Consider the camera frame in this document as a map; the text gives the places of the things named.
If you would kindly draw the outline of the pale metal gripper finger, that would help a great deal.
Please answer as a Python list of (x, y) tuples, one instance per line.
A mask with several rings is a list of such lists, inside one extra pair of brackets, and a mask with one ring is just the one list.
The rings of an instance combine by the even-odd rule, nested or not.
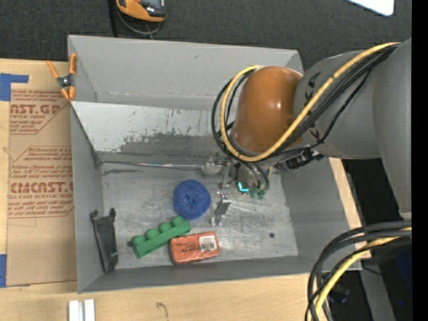
[(212, 225), (218, 226), (221, 224), (221, 220), (223, 216), (227, 213), (227, 210), (231, 202), (232, 200), (229, 197), (228, 192), (225, 192), (225, 191), (219, 192), (219, 200), (212, 210), (212, 216), (211, 216)]
[(201, 167), (201, 173), (205, 176), (217, 175), (225, 166), (225, 159), (219, 151), (213, 151), (205, 164)]

